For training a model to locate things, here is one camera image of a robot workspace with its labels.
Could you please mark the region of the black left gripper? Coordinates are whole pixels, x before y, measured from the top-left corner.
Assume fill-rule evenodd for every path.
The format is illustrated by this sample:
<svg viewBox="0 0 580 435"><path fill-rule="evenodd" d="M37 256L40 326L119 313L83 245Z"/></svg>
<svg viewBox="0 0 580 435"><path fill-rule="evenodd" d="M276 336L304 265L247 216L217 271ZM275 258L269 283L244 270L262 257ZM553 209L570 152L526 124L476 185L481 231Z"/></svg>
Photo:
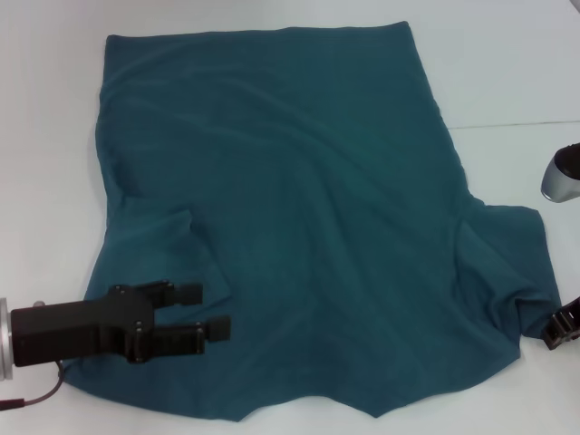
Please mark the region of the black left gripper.
<svg viewBox="0 0 580 435"><path fill-rule="evenodd" d="M161 280L135 289L125 286L99 299L15 309L10 313L14 363L36 365L106 353L143 363L203 354L206 343L230 339L229 315L153 328L154 309L202 305L202 284Z"/></svg>

